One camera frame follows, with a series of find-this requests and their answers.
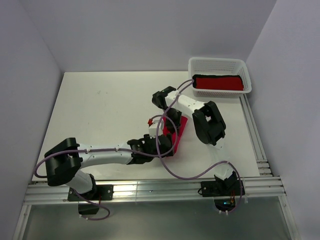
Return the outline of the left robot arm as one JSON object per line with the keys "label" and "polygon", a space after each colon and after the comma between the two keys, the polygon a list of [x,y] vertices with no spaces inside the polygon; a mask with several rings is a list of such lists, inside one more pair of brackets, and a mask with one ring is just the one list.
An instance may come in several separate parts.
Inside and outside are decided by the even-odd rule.
{"label": "left robot arm", "polygon": [[47,183],[51,187],[67,185],[86,200],[96,197],[94,176],[82,169],[108,164],[141,165],[154,158],[174,155],[175,140],[171,134],[158,138],[145,134],[114,146],[94,147],[77,143],[74,137],[64,139],[45,153]]}

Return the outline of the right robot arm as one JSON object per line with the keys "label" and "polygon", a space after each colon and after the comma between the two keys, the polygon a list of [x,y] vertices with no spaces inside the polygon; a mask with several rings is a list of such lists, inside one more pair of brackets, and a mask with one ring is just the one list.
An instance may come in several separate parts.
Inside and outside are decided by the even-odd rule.
{"label": "right robot arm", "polygon": [[226,123],[213,101],[203,102],[195,100],[182,94],[182,90],[178,90],[172,86],[168,86],[164,90],[157,91],[152,95],[152,103],[163,110],[164,117],[173,120],[168,115],[169,111],[175,110],[193,120],[195,134],[197,138],[205,144],[210,152],[210,156],[215,158],[215,163],[202,173],[193,177],[182,177],[173,173],[165,163],[164,168],[175,178],[181,180],[194,180],[202,177],[210,170],[213,170],[217,191],[222,195],[229,194],[237,181],[240,181],[239,172],[234,165],[229,162],[229,158],[223,149],[223,139],[226,136]]}

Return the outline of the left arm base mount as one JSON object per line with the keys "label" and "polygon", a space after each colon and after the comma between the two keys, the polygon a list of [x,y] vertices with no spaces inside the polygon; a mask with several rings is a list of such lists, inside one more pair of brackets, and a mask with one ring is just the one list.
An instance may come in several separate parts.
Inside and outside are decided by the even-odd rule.
{"label": "left arm base mount", "polygon": [[[102,205],[103,201],[111,201],[113,199],[114,186],[112,184],[99,184],[96,189],[80,194],[73,188],[69,189],[67,201],[78,202],[78,213],[82,218],[99,221],[108,218],[111,214],[110,210]],[[106,211],[106,216],[94,218],[100,209]]]}

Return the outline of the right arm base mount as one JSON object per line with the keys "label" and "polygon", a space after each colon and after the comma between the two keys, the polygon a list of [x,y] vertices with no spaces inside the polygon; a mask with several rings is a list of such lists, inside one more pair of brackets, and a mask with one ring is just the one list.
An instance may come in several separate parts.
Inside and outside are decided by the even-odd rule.
{"label": "right arm base mount", "polygon": [[214,200],[214,205],[218,211],[224,213],[234,210],[237,206],[236,197],[241,200],[246,194],[243,181],[238,178],[235,171],[224,180],[215,176],[214,180],[201,181],[197,193],[204,198],[218,198]]}

